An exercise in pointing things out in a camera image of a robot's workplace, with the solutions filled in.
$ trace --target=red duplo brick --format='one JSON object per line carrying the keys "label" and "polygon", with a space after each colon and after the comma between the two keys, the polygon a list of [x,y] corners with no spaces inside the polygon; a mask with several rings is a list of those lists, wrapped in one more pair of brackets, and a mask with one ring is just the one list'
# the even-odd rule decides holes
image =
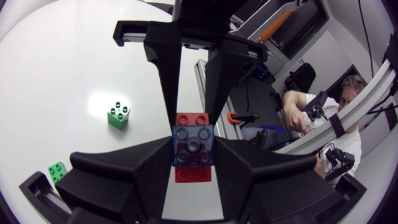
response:
{"label": "red duplo brick", "polygon": [[[176,125],[205,125],[209,124],[207,113],[177,113]],[[211,181],[211,167],[174,167],[176,183],[196,183]]]}

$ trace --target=office chair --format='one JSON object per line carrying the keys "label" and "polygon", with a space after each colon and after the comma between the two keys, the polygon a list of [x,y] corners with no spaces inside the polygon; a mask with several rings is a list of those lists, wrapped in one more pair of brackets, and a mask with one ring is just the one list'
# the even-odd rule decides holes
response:
{"label": "office chair", "polygon": [[295,90],[308,93],[316,74],[309,63],[304,63],[295,72],[290,72],[290,76],[285,80],[287,90]]}

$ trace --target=white table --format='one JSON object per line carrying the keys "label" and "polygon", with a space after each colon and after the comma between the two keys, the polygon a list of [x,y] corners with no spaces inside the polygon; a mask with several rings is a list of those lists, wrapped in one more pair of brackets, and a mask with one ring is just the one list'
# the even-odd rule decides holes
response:
{"label": "white table", "polygon": [[[116,45],[118,20],[171,16],[140,1],[60,0],[0,43],[0,190],[21,223],[44,222],[18,188],[35,171],[48,178],[55,162],[72,168],[72,152],[108,152],[171,135],[158,71],[142,44]],[[183,49],[179,112],[203,111],[193,71],[198,59],[207,52]],[[106,120],[116,101],[132,108],[123,131]],[[212,178],[176,184],[172,169],[163,217],[222,218],[214,167]]]}

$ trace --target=man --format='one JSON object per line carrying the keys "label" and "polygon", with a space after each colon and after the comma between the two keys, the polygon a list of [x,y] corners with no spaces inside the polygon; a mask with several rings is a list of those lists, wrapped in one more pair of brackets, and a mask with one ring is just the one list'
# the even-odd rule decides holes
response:
{"label": "man", "polygon": [[[331,117],[335,113],[341,111],[346,105],[348,105],[367,85],[364,78],[359,75],[350,75],[343,80],[342,87],[343,93],[341,94],[340,104],[332,98],[327,98],[323,105],[323,111],[327,118]],[[319,127],[326,120],[325,118],[316,119],[312,122],[306,113],[301,112],[305,105],[311,102],[316,96],[297,91],[288,91],[284,95],[283,106],[285,123],[287,128],[294,131],[307,134],[309,131]],[[346,134],[338,139],[334,139],[330,142],[335,148],[341,149],[342,151],[348,152],[355,157],[355,163],[353,168],[348,171],[348,174],[354,176],[355,170],[358,168],[358,164],[361,161],[361,136],[358,131],[358,124],[352,125],[346,130]],[[320,159],[320,155],[317,155],[317,164],[315,171],[323,178],[328,173],[325,172],[326,167],[331,167],[330,163],[325,159]],[[339,178],[336,178],[331,182],[331,185],[337,184]]]}

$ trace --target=white t-shirt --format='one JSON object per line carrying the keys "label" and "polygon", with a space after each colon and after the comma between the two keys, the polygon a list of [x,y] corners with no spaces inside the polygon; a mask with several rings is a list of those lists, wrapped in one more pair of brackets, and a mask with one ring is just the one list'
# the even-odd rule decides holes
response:
{"label": "white t-shirt", "polygon": [[[311,102],[316,96],[313,94],[307,94],[307,104]],[[333,98],[327,98],[325,104],[323,105],[323,112],[325,113],[327,118],[330,118],[334,114],[337,113],[338,103]],[[315,119],[315,121],[311,121],[308,115],[303,112],[304,115],[304,123],[307,127],[308,132],[316,129],[317,127],[321,126],[326,120],[324,118]],[[355,170],[358,168],[358,164],[361,161],[361,136],[359,135],[358,127],[353,133],[344,134],[342,137],[338,139],[332,140],[330,143],[333,143],[335,148],[341,149],[344,152],[348,152],[355,157],[355,163],[353,168],[348,171],[349,175],[354,176]],[[333,172],[331,169],[330,162],[326,159],[326,152],[328,149],[325,149],[321,154],[323,168],[328,175],[329,173]]]}

